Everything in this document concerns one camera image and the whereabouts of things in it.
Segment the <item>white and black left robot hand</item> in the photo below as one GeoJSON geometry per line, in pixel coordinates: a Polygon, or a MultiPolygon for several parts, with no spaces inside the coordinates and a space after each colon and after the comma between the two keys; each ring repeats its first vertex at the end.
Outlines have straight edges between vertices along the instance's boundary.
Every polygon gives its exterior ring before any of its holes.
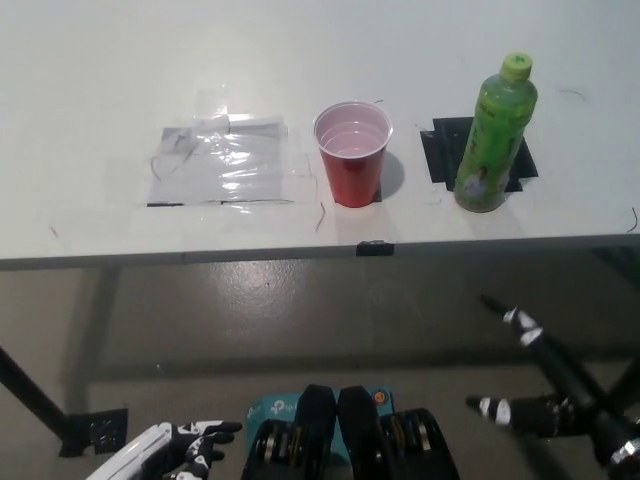
{"type": "Polygon", "coordinates": [[[226,420],[154,424],[88,479],[207,479],[212,464],[224,458],[216,447],[233,442],[241,430],[241,423],[226,420]]]}

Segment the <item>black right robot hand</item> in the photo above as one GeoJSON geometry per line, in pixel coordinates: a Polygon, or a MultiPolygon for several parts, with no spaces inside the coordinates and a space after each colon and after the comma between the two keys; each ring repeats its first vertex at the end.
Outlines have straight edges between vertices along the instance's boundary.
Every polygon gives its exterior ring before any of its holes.
{"type": "Polygon", "coordinates": [[[482,304],[499,315],[554,388],[548,396],[505,399],[471,395],[466,405],[487,421],[539,438],[588,435],[601,463],[639,454],[639,426],[623,414],[578,360],[518,307],[486,294],[482,304]]]}

